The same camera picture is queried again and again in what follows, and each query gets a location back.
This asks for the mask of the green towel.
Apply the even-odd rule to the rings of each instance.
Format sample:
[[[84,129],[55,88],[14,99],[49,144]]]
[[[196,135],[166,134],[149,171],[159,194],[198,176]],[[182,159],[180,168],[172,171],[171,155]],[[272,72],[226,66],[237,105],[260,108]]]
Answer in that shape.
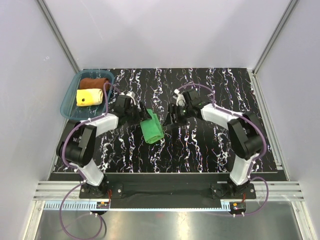
[[[147,109],[147,112],[151,116],[151,119],[142,121],[140,128],[144,141],[151,145],[163,139],[164,132],[157,114],[153,113],[151,109]]]

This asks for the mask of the teal transparent plastic bin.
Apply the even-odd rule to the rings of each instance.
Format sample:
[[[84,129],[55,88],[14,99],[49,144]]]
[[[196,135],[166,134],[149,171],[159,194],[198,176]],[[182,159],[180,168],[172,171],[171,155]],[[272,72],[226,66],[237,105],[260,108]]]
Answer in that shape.
[[[71,81],[60,106],[60,114],[69,120],[82,121],[106,112],[106,99],[112,94],[114,75],[107,70],[86,69]]]

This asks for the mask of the yellow towel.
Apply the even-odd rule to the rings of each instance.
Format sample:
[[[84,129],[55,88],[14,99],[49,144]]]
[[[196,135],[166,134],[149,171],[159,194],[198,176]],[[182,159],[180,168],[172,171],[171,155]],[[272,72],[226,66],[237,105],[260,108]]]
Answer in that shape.
[[[78,89],[76,91],[76,106],[89,107],[100,105],[103,102],[103,91],[98,88]]]

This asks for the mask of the brown towel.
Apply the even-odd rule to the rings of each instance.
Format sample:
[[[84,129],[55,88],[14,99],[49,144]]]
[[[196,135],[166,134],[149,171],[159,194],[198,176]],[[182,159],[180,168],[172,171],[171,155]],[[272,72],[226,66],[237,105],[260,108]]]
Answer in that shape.
[[[105,83],[109,83],[108,78],[83,78],[79,82],[79,89],[84,90],[84,89],[103,89]]]

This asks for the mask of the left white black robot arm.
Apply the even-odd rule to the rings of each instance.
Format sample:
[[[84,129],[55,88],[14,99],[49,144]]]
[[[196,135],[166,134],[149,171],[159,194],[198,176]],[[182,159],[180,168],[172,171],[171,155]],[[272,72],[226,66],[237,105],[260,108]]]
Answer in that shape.
[[[120,94],[110,112],[86,120],[68,120],[56,148],[63,163],[76,170],[97,198],[108,193],[107,177],[93,160],[96,138],[125,124],[137,125],[152,119],[145,105],[130,94]]]

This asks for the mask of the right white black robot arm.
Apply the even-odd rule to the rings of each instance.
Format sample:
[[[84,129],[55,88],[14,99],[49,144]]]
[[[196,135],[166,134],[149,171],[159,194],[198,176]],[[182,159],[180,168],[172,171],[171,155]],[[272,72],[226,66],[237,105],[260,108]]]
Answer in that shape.
[[[250,112],[241,113],[205,102],[194,90],[174,90],[176,102],[168,105],[168,113],[163,126],[177,127],[187,124],[188,118],[198,118],[214,123],[228,130],[229,140],[235,160],[227,185],[228,195],[239,198],[250,181],[250,172],[255,160],[266,151],[266,140],[258,127],[259,121]]]

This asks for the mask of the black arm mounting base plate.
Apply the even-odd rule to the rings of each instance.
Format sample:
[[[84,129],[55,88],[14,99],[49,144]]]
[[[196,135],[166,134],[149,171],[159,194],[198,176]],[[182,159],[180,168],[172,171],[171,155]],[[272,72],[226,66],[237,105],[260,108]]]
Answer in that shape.
[[[81,199],[124,199],[131,196],[197,196],[217,200],[256,199],[247,182],[236,186],[228,173],[108,173],[102,186],[88,183],[80,188]]]

